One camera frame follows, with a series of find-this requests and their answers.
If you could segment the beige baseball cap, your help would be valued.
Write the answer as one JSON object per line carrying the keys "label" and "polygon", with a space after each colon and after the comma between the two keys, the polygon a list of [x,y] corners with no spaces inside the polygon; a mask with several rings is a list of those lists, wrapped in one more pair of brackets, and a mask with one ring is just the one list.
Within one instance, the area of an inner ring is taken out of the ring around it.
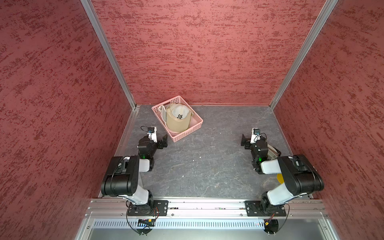
{"label": "beige baseball cap", "polygon": [[189,128],[192,111],[183,104],[169,104],[166,107],[166,123],[170,131],[181,133]]}

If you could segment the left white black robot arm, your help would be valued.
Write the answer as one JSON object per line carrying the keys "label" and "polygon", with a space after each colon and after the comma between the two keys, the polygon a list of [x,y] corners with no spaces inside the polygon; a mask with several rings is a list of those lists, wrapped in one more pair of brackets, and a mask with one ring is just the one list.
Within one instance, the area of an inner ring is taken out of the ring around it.
{"label": "left white black robot arm", "polygon": [[137,155],[112,157],[101,183],[102,195],[126,200],[127,216],[166,216],[169,202],[154,200],[151,191],[139,185],[139,176],[153,170],[156,151],[167,146],[167,135],[158,141],[146,136],[139,140]]}

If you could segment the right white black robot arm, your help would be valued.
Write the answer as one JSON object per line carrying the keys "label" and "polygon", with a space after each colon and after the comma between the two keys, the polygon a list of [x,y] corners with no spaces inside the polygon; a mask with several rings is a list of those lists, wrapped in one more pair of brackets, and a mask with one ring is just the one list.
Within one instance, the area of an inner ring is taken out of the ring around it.
{"label": "right white black robot arm", "polygon": [[273,190],[262,194],[256,204],[257,211],[264,215],[275,213],[292,199],[320,192],[325,184],[317,170],[304,155],[268,158],[267,139],[261,135],[242,136],[241,146],[251,151],[252,166],[259,175],[281,174],[284,182]]}

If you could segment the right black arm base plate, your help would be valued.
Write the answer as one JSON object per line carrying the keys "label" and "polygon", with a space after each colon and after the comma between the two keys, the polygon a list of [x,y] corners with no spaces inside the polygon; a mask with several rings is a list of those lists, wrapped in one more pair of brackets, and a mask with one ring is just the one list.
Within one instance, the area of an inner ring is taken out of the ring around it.
{"label": "right black arm base plate", "polygon": [[248,217],[286,217],[283,205],[274,206],[264,201],[245,201],[245,210]]}

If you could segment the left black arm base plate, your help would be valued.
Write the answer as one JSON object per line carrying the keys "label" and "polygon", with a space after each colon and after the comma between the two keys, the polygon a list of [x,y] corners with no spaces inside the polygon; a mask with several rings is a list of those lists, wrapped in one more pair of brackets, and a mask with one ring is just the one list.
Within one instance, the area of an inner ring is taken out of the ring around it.
{"label": "left black arm base plate", "polygon": [[138,216],[138,217],[162,217],[168,213],[169,201],[167,200],[153,200],[147,205],[133,205],[129,204],[127,210],[127,216]]}

